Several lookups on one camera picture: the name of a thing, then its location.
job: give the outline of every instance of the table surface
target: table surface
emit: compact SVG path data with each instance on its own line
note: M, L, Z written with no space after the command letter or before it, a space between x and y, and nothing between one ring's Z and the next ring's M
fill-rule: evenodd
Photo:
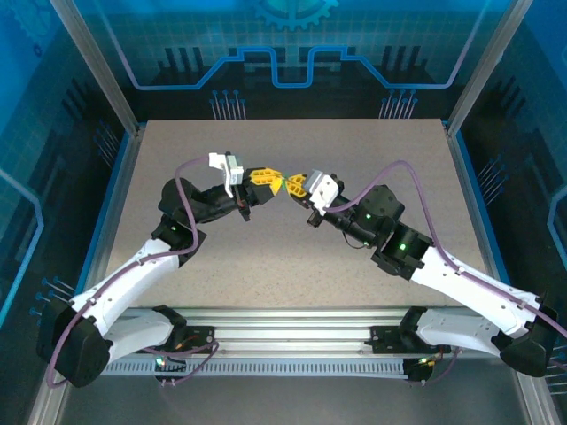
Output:
M288 175L311 169L335 173L344 195L355 197L396 159L419 174L445 248L485 270L444 129L439 120L150 121L145 130L107 273L128 260L159 223L163 184L176 167L208 152L231 151L245 168ZM221 172L198 166L183 175L200 189L221 183ZM384 183L406 206L401 220L430 234L407 172ZM371 250L349 248L323 223L310 228L304 210L280 191L252 209L201 225L207 238L196 256L164 277L137 306L362 307L457 305L448 297L392 277L370 260Z

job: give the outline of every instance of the transparent wall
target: transparent wall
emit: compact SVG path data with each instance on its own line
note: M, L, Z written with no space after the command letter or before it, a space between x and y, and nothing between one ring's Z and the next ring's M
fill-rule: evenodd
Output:
M462 127L511 283L565 321L567 3L535 0ZM566 360L565 341L557 350ZM549 388L567 406L567 375Z
M2 7L0 423L17 424L43 376L41 310L80 280L124 130L50 3Z
M80 0L138 119L446 118L509 0Z

